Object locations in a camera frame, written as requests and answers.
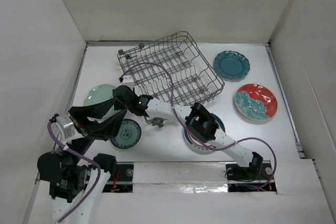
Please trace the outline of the light green floral plate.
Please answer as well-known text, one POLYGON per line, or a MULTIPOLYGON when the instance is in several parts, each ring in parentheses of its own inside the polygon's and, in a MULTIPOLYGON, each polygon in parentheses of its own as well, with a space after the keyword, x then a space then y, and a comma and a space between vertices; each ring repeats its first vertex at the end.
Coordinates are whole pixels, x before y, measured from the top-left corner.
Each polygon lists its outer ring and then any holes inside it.
POLYGON ((116 86, 111 84, 101 84, 92 88, 86 95, 83 106, 98 104, 112 98, 112 90, 116 86))

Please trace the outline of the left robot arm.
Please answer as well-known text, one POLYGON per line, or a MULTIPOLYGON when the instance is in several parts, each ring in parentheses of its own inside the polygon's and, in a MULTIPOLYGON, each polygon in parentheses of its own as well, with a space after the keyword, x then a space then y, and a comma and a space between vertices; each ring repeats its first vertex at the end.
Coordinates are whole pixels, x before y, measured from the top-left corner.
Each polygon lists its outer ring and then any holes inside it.
POLYGON ((73 106, 66 115, 55 114, 47 130, 58 146, 37 161, 40 180, 49 183, 54 223, 93 223, 98 200, 108 180, 117 175, 117 160, 109 154, 88 158, 85 153, 95 140, 110 140, 120 129, 125 110, 104 119, 114 98, 73 106))

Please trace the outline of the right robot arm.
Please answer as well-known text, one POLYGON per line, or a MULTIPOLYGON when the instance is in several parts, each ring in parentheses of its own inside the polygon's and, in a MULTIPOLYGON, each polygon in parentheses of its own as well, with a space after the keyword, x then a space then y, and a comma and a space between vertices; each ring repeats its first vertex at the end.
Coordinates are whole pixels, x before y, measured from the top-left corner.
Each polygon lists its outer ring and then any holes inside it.
POLYGON ((263 157, 229 137, 215 117, 198 102, 192 106, 174 105, 151 95, 137 95, 131 88, 121 85, 112 91, 111 99, 82 106, 80 111, 83 122, 79 123, 79 129, 94 138, 116 137, 127 112, 178 122, 203 146, 231 157, 246 177, 255 178, 261 173, 263 157))

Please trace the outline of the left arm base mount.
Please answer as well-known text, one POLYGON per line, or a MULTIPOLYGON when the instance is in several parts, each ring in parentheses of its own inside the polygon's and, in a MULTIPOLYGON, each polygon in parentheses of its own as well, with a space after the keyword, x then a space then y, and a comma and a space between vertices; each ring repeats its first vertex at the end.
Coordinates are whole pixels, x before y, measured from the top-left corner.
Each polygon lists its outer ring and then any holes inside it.
POLYGON ((117 163, 113 175, 104 186, 104 193, 133 192, 134 163, 117 163))

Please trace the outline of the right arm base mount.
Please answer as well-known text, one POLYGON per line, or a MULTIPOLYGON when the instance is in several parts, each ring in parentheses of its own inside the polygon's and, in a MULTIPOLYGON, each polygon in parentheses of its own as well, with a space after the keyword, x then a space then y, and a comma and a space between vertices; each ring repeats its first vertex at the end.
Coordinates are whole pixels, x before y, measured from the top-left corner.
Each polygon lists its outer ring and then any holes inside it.
POLYGON ((224 176, 227 179, 229 193, 277 191, 274 179, 272 179, 262 189, 254 188, 260 187, 270 178, 270 175, 273 172, 270 162, 263 162, 261 171, 257 175, 253 172, 244 170, 243 167, 239 167, 236 163, 227 163, 225 167, 226 172, 224 176))

